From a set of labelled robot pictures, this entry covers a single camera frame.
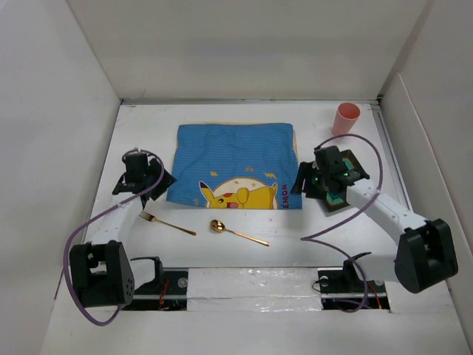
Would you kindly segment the green square plate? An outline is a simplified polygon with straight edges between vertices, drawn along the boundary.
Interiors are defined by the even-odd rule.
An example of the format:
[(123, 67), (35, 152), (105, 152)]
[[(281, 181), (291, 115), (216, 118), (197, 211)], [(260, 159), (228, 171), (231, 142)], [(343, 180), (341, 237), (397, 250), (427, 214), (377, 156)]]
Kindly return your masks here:
[(323, 169), (327, 192), (324, 205), (328, 212), (335, 212), (349, 206), (346, 201), (347, 187), (359, 180), (370, 179), (370, 176), (350, 149), (340, 151), (330, 146), (327, 150)]

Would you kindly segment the blue yellow printed cloth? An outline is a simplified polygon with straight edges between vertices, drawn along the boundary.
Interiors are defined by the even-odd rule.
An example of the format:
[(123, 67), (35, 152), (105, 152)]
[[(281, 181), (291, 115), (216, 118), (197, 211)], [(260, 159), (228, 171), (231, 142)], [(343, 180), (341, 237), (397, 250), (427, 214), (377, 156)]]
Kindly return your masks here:
[(167, 200), (208, 209), (301, 209), (291, 124), (186, 124)]

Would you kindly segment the pink plastic cup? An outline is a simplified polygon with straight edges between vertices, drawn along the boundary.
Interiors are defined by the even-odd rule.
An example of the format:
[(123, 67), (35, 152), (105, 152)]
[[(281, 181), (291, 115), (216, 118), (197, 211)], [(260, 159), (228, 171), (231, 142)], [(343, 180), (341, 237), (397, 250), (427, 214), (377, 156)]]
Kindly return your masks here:
[(361, 110), (356, 104), (350, 102), (340, 104), (333, 122), (332, 134), (347, 134), (359, 119), (360, 114)]

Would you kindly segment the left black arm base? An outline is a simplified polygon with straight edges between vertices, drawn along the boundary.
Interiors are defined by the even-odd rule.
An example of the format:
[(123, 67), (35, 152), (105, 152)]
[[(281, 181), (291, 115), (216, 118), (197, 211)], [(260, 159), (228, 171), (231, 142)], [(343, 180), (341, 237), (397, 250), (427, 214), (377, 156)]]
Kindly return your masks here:
[(188, 269), (165, 268), (163, 284), (141, 286), (124, 311), (186, 311), (187, 290)]

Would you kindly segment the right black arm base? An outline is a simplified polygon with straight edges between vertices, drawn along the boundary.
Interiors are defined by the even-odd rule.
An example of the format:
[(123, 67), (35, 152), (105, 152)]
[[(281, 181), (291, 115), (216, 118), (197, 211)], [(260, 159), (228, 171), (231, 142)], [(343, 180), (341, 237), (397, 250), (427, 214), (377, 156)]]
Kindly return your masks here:
[[(340, 267), (317, 268), (318, 279), (312, 289), (321, 297), (323, 311), (338, 310), (351, 313), (362, 304), (365, 297), (364, 282), (358, 277), (357, 269), (350, 260)], [(384, 284), (367, 281), (367, 296), (361, 310), (390, 310), (387, 290)]]

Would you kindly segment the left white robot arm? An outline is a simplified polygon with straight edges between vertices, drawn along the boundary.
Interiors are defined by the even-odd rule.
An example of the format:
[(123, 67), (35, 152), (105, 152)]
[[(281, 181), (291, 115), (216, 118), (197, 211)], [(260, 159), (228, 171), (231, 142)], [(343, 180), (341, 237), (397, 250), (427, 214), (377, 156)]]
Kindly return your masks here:
[(149, 200), (158, 199), (176, 182), (156, 154), (133, 149), (122, 156), (126, 171), (112, 191), (113, 210), (97, 231), (69, 252), (74, 295), (85, 308), (129, 305), (137, 290), (157, 293), (166, 284), (159, 257), (131, 259), (126, 244)]

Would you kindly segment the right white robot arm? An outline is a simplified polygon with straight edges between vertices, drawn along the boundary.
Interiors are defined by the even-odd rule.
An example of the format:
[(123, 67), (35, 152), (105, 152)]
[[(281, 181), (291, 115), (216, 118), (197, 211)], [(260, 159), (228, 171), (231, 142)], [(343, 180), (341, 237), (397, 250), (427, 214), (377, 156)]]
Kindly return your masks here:
[(400, 283), (418, 294), (458, 273), (447, 222), (429, 220), (381, 192), (362, 167), (347, 165), (337, 146), (317, 148), (314, 155), (313, 162), (300, 163), (292, 194), (342, 199), (381, 227), (397, 247), (393, 254), (348, 257), (341, 273), (345, 288), (359, 291), (368, 281), (379, 280)]

